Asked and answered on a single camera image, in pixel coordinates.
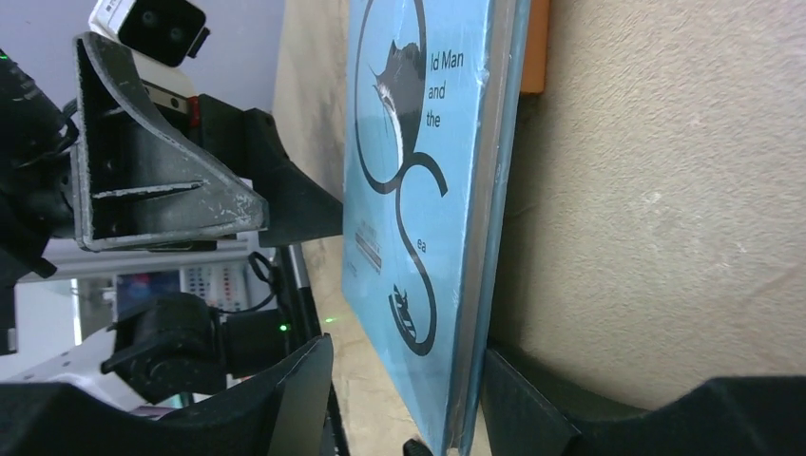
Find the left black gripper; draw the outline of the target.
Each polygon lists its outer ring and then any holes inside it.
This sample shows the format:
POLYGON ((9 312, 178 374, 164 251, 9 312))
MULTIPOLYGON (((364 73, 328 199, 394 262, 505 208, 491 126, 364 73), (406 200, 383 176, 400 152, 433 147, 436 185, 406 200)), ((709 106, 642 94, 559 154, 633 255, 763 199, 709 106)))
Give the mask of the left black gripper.
POLYGON ((1 351, 17 351, 14 287, 56 267, 43 253, 73 236, 90 252, 240 232, 268 221, 265 198, 175 128, 152 103, 129 48, 95 32, 74 39, 79 131, 1 53, 1 351))

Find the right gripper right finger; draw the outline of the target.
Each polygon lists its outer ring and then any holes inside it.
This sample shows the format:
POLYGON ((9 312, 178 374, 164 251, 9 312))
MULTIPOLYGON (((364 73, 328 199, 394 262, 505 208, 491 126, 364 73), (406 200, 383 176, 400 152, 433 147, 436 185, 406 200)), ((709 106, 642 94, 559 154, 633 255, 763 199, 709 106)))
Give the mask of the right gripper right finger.
POLYGON ((802 455, 805 379, 729 376, 654 410, 489 349, 481 387, 495 455, 802 455))

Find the light blue notebook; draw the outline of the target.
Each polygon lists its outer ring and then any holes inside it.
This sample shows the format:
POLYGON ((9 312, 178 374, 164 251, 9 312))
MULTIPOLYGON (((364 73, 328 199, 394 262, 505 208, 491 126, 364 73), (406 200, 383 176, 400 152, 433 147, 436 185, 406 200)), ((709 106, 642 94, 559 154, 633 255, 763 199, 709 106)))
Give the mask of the light blue notebook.
POLYGON ((341 289, 435 455, 473 440, 529 10, 350 5, 341 289))

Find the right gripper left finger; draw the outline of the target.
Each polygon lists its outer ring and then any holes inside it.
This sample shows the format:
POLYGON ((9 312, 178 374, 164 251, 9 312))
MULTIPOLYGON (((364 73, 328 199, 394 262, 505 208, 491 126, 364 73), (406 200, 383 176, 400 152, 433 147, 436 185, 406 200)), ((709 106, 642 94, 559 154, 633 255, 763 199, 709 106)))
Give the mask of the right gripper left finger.
POLYGON ((64 383, 1 388, 4 455, 318 455, 331 386, 329 335, 274 367, 151 420, 64 383))

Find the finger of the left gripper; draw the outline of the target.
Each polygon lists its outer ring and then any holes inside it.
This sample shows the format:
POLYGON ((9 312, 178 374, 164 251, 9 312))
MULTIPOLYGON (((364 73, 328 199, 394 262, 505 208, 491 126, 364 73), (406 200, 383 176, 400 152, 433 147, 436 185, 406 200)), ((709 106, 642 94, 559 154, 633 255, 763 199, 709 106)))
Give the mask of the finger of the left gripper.
POLYGON ((342 203, 290 159, 274 117, 241 110, 208 95, 188 100, 194 142, 229 167, 268 202, 262 247, 284 247, 342 234, 342 203))

